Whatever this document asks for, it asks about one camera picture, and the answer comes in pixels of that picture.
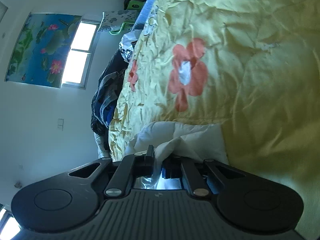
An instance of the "bright window light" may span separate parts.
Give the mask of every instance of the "bright window light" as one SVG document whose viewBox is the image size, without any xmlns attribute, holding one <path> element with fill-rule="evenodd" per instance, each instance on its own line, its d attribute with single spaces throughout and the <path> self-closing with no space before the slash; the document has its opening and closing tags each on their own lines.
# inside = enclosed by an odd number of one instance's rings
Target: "bright window light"
<svg viewBox="0 0 320 240">
<path fill-rule="evenodd" d="M 64 68 L 62 83 L 73 82 L 80 83 L 84 65 L 87 60 L 87 53 L 71 50 L 69 52 L 66 66 Z"/>
<path fill-rule="evenodd" d="M 81 22 L 71 44 L 64 68 L 62 83 L 84 87 L 84 74 L 87 73 L 90 57 L 93 53 L 92 39 L 97 31 L 97 24 Z"/>
<path fill-rule="evenodd" d="M 5 212 L 6 210 L 4 208 L 0 211 L 0 220 L 3 218 Z"/>
<path fill-rule="evenodd" d="M 18 222 L 13 217 L 10 217 L 2 229 L 0 240 L 10 240 L 19 232 L 20 227 Z"/>
<path fill-rule="evenodd" d="M 71 44 L 71 48 L 89 50 L 96 28 L 96 24 L 81 22 Z"/>
</svg>

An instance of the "floral pillowcase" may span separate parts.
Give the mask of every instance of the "floral pillowcase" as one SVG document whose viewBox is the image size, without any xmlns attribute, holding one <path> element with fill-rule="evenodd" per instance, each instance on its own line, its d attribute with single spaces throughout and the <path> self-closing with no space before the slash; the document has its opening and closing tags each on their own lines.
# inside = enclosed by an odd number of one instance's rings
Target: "floral pillowcase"
<svg viewBox="0 0 320 240">
<path fill-rule="evenodd" d="M 121 10 L 103 12 L 103 20 L 99 26 L 98 32 L 118 31 L 123 22 L 134 23 L 139 15 L 137 10 Z"/>
</svg>

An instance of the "light switch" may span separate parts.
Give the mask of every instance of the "light switch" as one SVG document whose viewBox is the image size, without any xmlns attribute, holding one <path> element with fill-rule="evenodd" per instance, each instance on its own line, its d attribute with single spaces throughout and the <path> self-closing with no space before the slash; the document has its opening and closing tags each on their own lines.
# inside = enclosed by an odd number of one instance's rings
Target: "light switch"
<svg viewBox="0 0 320 240">
<path fill-rule="evenodd" d="M 64 123 L 64 119 L 58 119 L 58 129 L 63 131 L 63 123 Z"/>
<path fill-rule="evenodd" d="M 58 119 L 58 125 L 63 126 L 63 121 L 64 121 L 64 119 Z"/>
</svg>

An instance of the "orange flower pattern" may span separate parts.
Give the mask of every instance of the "orange flower pattern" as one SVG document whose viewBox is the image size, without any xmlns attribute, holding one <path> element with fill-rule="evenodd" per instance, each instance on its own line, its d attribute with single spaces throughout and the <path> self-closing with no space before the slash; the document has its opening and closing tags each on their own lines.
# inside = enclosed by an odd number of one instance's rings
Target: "orange flower pattern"
<svg viewBox="0 0 320 240">
<path fill-rule="evenodd" d="M 204 41 L 194 38 L 186 48 L 177 44 L 172 53 L 174 69 L 170 73 L 168 90 L 178 94 L 175 108 L 184 112 L 188 109 L 187 95 L 200 96 L 208 79 L 207 66 L 200 60 L 204 55 Z"/>
<path fill-rule="evenodd" d="M 133 92 L 136 91 L 136 88 L 134 86 L 138 80 L 137 69 L 137 60 L 134 59 L 128 76 L 128 82 L 130 82 L 131 91 Z"/>
</svg>

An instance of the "green object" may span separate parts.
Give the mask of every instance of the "green object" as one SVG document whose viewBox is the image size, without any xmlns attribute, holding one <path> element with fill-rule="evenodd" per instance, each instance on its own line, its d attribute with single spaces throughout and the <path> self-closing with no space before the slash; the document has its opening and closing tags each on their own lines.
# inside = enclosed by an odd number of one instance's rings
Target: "green object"
<svg viewBox="0 0 320 240">
<path fill-rule="evenodd" d="M 128 4 L 127 10 L 141 11 L 144 4 L 145 4 L 145 2 L 131 0 Z M 119 31 L 110 31 L 109 33 L 111 35 L 118 35 L 118 34 L 120 34 L 121 31 L 130 28 L 131 25 L 133 25 L 133 24 L 134 24 L 134 22 L 129 22 L 129 21 L 123 22 Z"/>
<path fill-rule="evenodd" d="M 123 22 L 122 25 L 121 25 L 121 28 L 119 31 L 110 31 L 109 33 L 111 35 L 118 35 L 120 34 L 120 32 L 122 32 L 124 29 L 129 29 L 130 28 L 130 25 L 134 25 L 134 22 Z"/>
<path fill-rule="evenodd" d="M 126 10 L 137 10 L 137 11 L 141 11 L 142 7 L 144 6 L 146 2 L 140 2 L 140 1 L 135 1 L 135 0 L 131 0 L 128 4 L 128 7 Z"/>
<path fill-rule="evenodd" d="M 45 47 L 45 51 L 48 55 L 52 55 L 56 52 L 56 50 L 64 45 L 65 36 L 63 35 L 62 30 L 56 30 Z"/>
<path fill-rule="evenodd" d="M 47 71 L 49 69 L 48 64 L 49 64 L 49 58 L 48 56 L 44 56 L 41 60 L 41 69 L 44 71 Z"/>
<path fill-rule="evenodd" d="M 47 81 L 49 82 L 49 83 L 53 83 L 54 82 L 54 80 L 56 79 L 56 74 L 52 74 L 51 72 L 48 72 L 48 74 L 47 74 Z"/>
</svg>

